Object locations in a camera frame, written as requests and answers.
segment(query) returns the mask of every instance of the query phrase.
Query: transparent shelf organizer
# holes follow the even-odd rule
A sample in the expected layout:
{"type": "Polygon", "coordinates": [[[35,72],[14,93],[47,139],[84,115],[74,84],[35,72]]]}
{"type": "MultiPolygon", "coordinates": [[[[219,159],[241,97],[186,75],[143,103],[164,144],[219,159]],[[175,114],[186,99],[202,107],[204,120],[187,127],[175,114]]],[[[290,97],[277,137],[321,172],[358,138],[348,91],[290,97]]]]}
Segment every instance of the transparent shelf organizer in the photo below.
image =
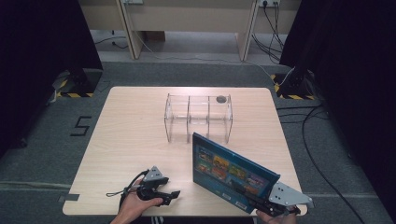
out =
{"type": "Polygon", "coordinates": [[[217,143],[228,143],[233,126],[231,96],[168,94],[164,123],[170,143],[189,143],[194,132],[217,143]]]}

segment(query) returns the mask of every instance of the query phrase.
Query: wall socket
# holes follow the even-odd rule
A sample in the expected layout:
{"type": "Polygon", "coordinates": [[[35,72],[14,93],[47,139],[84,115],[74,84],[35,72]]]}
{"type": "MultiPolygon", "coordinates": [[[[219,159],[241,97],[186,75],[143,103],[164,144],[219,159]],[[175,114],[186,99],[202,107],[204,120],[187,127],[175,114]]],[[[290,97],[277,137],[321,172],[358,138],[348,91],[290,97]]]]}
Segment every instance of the wall socket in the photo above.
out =
{"type": "Polygon", "coordinates": [[[262,3],[264,1],[267,1],[267,7],[275,7],[275,3],[280,5],[280,0],[258,0],[259,1],[259,7],[262,7],[262,3]]]}

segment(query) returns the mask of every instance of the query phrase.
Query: wooden table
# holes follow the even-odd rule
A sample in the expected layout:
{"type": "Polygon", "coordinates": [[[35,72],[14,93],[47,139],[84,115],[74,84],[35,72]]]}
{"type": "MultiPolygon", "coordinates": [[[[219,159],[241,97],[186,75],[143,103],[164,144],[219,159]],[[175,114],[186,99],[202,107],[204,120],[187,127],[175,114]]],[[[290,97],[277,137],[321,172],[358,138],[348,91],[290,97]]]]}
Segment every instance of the wooden table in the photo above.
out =
{"type": "Polygon", "coordinates": [[[126,187],[141,171],[158,166],[169,177],[163,192],[181,190],[169,206],[153,207],[144,216],[254,216],[246,214],[192,182],[191,143],[168,143],[164,110],[174,95],[231,95],[233,127],[224,145],[281,175],[280,181],[301,190],[275,105],[264,88],[115,87],[110,91],[88,144],[64,213],[71,216],[116,215],[120,196],[106,193],[126,187]]]}

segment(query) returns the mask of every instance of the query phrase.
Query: gray carpet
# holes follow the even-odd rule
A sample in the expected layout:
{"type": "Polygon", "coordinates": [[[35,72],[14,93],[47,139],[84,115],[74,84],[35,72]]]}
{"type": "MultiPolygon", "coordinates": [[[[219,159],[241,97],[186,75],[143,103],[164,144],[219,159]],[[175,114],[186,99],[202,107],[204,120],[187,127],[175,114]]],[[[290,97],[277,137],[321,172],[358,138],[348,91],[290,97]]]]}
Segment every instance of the gray carpet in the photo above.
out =
{"type": "MultiPolygon", "coordinates": [[[[111,87],[207,86],[265,87],[276,108],[319,105],[319,100],[276,97],[271,79],[254,65],[187,63],[103,63],[104,73],[92,98],[61,97],[47,106],[28,136],[26,148],[12,149],[0,160],[0,223],[108,223],[112,217],[68,217],[59,198],[67,194],[111,87]],[[85,136],[75,125],[90,128],[85,136]]],[[[271,74],[289,68],[268,66],[271,74]]],[[[360,223],[315,169],[304,147],[302,123],[309,108],[279,109],[278,115],[303,192],[316,207],[298,223],[360,223]]],[[[324,107],[305,124],[309,152],[322,173],[343,194],[365,223],[392,223],[361,168],[348,157],[340,134],[324,107]]]]}

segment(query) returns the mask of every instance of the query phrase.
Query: black tape marking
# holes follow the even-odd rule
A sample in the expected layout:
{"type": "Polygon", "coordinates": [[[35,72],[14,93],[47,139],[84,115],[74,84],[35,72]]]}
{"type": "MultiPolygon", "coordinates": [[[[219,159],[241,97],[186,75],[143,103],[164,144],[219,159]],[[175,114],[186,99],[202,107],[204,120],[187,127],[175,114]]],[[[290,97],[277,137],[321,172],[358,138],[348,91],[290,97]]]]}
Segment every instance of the black tape marking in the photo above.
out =
{"type": "Polygon", "coordinates": [[[79,125],[79,122],[82,119],[91,119],[91,116],[79,116],[78,121],[75,125],[75,128],[83,128],[84,129],[84,133],[70,133],[70,136],[85,136],[87,134],[88,129],[90,128],[89,125],[79,125]]]}

